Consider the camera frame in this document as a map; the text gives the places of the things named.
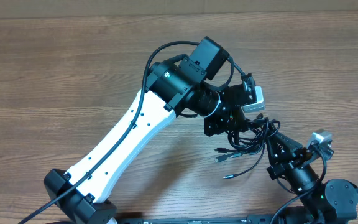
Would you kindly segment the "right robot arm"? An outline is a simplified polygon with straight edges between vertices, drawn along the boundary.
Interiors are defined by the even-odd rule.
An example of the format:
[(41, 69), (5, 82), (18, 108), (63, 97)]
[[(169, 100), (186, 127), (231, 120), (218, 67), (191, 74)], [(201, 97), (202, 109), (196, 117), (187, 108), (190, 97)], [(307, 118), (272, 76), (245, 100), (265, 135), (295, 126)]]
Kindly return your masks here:
[(334, 154), (332, 134), (312, 133), (306, 146), (276, 133), (267, 142), (272, 180), (283, 177), (296, 195), (270, 217), (270, 223), (348, 223), (357, 218), (358, 187), (345, 179), (323, 182)]

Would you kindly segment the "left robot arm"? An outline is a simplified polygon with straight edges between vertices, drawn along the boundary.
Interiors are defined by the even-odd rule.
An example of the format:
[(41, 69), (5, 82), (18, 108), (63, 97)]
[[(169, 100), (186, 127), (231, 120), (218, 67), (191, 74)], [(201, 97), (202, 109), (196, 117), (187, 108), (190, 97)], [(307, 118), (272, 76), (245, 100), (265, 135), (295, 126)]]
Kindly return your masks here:
[(140, 91), (112, 130), (68, 170), (53, 169), (45, 176), (50, 203), (75, 223), (114, 223), (116, 207), (109, 196), (116, 182), (148, 142), (184, 110), (203, 118), (207, 136), (246, 130), (245, 113), (264, 107), (262, 89), (246, 73), (238, 85), (211, 85), (225, 63), (232, 71), (239, 68), (209, 37), (194, 43), (191, 54), (162, 62), (148, 59)]

